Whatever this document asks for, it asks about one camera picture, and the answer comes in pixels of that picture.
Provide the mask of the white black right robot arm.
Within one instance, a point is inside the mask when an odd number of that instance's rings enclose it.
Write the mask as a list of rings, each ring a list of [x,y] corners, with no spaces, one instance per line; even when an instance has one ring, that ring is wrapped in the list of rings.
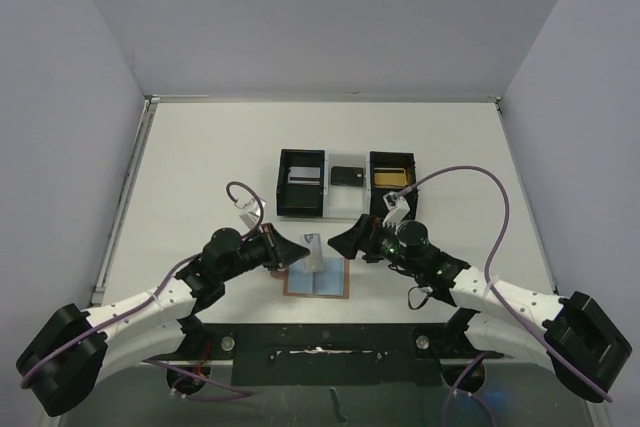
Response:
[[[593,403],[610,398],[631,356],[629,341],[589,295],[544,294],[490,277],[432,244],[418,221],[388,227],[362,215],[328,244],[349,260],[361,255],[368,262],[385,261],[454,307],[445,342],[456,355],[476,349],[531,362]]]

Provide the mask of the tan leather card holder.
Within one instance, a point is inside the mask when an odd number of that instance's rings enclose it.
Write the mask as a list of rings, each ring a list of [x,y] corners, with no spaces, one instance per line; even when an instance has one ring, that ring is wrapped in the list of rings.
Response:
[[[271,271],[270,276],[282,283],[284,296],[349,298],[349,262],[342,258],[326,257],[318,272],[309,271],[306,262],[299,260],[285,269]]]

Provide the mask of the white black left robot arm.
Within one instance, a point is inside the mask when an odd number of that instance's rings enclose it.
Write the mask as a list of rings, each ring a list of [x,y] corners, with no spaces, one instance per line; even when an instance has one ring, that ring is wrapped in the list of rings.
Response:
[[[153,289],[99,307],[58,308],[16,361],[20,387],[58,417],[116,372],[174,352],[193,357],[204,342],[196,316],[224,296],[226,282],[257,267],[283,269],[309,253],[270,223],[248,237],[219,229]]]

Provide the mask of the white bin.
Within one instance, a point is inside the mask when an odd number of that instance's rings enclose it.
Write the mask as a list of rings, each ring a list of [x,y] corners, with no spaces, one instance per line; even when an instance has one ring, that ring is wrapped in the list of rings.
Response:
[[[362,185],[334,185],[331,170],[334,167],[361,168]],[[331,221],[357,220],[368,214],[371,203],[369,177],[370,155],[365,151],[326,150],[324,160],[323,219]]]

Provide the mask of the black bin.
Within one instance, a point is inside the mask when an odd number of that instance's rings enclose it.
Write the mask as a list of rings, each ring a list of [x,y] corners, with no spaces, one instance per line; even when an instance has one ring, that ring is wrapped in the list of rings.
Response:
[[[370,202],[369,214],[384,217],[387,207],[384,196],[398,193],[417,181],[415,157],[408,152],[369,152]]]
[[[324,180],[324,150],[282,149],[276,184],[277,215],[321,218]]]

